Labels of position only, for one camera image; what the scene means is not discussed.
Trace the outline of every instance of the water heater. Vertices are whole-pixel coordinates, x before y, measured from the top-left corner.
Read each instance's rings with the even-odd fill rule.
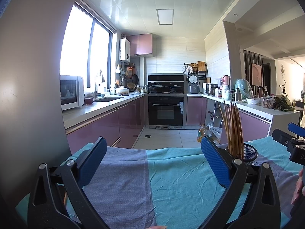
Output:
[[[130,42],[124,38],[120,39],[120,60],[129,63],[130,58]]]

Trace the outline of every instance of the chopstick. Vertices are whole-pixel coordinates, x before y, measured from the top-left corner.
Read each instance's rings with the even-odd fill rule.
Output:
[[[228,152],[233,157],[243,159],[243,136],[242,136],[242,125],[240,116],[236,104],[230,104],[226,106],[224,102],[224,110],[219,104],[219,108],[222,114],[223,123],[225,125],[225,131],[228,139]]]

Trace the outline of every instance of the sink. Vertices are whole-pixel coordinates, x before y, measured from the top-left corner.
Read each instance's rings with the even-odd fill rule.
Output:
[[[118,99],[121,99],[121,97],[105,97],[105,98],[98,99],[95,102],[110,102],[110,101],[114,101],[114,100],[118,100]]]

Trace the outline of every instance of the striped curtain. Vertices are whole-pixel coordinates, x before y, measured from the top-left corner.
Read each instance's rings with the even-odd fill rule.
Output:
[[[262,87],[264,87],[264,69],[263,69],[263,56],[254,52],[244,50],[245,56],[245,70],[246,70],[246,80],[250,83],[253,93],[258,94],[258,86],[252,84],[252,64],[257,64],[262,67]]]

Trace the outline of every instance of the oven handle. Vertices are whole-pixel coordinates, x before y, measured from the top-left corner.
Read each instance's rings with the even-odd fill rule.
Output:
[[[152,104],[153,106],[180,106],[180,104]]]

